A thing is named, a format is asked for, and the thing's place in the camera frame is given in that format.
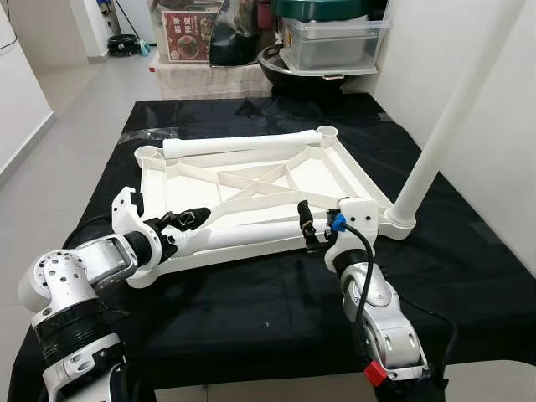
red tag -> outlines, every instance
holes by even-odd
[[[387,372],[375,361],[370,362],[363,372],[374,387],[378,387],[387,378]]]

black tablecloth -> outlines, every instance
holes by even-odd
[[[420,151],[368,95],[140,101],[81,222],[108,213],[123,186],[139,188],[134,151],[162,145],[147,128],[178,127],[186,139],[280,134],[326,124],[338,128],[343,145],[394,200]],[[536,363],[534,278],[443,177],[435,180],[417,222],[406,240],[379,238],[376,260],[402,295],[458,321],[453,363]],[[77,240],[108,230],[94,224]],[[338,279],[321,254],[296,250],[170,274],[142,290],[123,284],[103,300],[113,310],[109,318],[126,342],[128,358],[143,364],[156,388],[356,371]],[[403,310],[429,360],[437,362],[449,328],[412,307]],[[44,369],[29,331],[13,367],[9,400],[36,400]]]

white pole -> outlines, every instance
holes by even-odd
[[[248,149],[285,148],[312,144],[322,140],[322,133],[305,130],[291,134],[257,137],[206,138],[201,140],[180,140],[173,138],[163,141],[164,157],[176,159],[187,155],[205,153],[244,151]]]
[[[401,229],[415,226],[415,212],[434,181],[441,159],[460,133],[516,23],[526,0],[504,0],[490,33],[452,91],[419,160],[385,218]]]
[[[315,226],[324,228],[326,219],[316,219]],[[282,239],[301,238],[300,225],[296,221],[268,224],[244,224],[234,228],[198,229],[173,234],[177,241],[178,255],[185,256],[204,250],[224,249],[240,245],[268,243]]]

clear plastic container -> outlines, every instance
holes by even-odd
[[[358,75],[376,72],[378,48],[389,21],[366,17],[326,23],[283,18],[280,55],[295,75]]]

black cable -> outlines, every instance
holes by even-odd
[[[49,402],[49,391],[47,390],[47,387],[41,389],[37,402]]]
[[[417,310],[421,310],[422,312],[425,312],[426,314],[430,314],[433,317],[439,318],[446,324],[448,324],[451,327],[451,337],[449,339],[449,343],[446,345],[445,352],[443,353],[443,358],[441,360],[441,366],[439,367],[437,373],[438,378],[443,379],[445,375],[445,369],[446,365],[451,361],[452,354],[454,353],[454,347],[456,346],[456,343],[458,342],[458,326],[457,324],[451,320],[449,317],[444,316],[440,314],[439,312],[435,312],[434,310],[431,310],[430,308],[423,307],[411,300],[408,300],[404,296],[400,295],[400,299],[412,306],[413,308],[416,308]]]
[[[7,12],[8,12],[8,21],[11,22],[11,14],[9,12],[9,0],[6,0],[6,6],[7,6]],[[9,42],[8,44],[0,46],[0,50],[4,50],[5,48],[8,48],[9,46],[17,42],[18,37],[17,37],[17,34],[15,33],[15,30],[13,30],[13,33],[15,34],[15,39]]]
[[[132,56],[140,53],[140,44],[136,35],[130,33],[114,35],[108,38],[108,49],[112,56]]]
[[[114,31],[114,28],[111,27],[111,22],[108,21],[108,28],[110,28],[110,31],[113,33],[113,36],[117,36],[116,31]]]
[[[68,249],[70,242],[73,240],[73,238],[88,224],[92,224],[96,222],[97,220],[105,220],[106,222],[111,222],[111,216],[108,215],[97,215],[93,218],[90,218],[86,220],[83,224],[79,224],[72,232],[70,232],[69,236],[67,236],[67,239],[65,239],[64,245],[62,246],[62,249]]]
[[[12,40],[11,42],[9,42],[8,44],[5,44],[5,45],[3,45],[2,47],[0,47],[0,50],[4,50],[5,48],[8,48],[9,46],[11,46],[11,45],[14,44],[15,42],[17,42],[17,39],[18,39],[17,34],[15,34],[15,39]]]
[[[126,21],[131,26],[132,31],[134,31],[134,34],[137,36],[137,40],[140,40],[140,35],[137,34],[136,30],[134,29],[134,26],[131,23],[131,20],[128,19],[128,17],[126,16],[125,10],[123,10],[123,7],[120,5],[119,0],[116,0],[116,3],[117,3],[117,6],[119,7],[119,9],[121,10],[121,12],[123,13],[123,15],[125,16]]]
[[[361,333],[363,331],[363,310],[365,308],[367,296],[369,295],[370,281],[372,279],[372,272],[374,269],[374,253],[372,251],[372,247],[370,246],[369,241],[361,232],[346,223],[341,224],[341,227],[343,227],[353,235],[356,235],[363,243],[365,251],[367,253],[367,274],[365,276],[363,290],[361,291],[361,297],[359,298],[358,310],[356,312],[355,319],[357,341],[359,348],[361,349],[361,353],[363,354],[362,357],[364,357],[367,356],[367,351],[363,343],[363,337],[361,336]]]

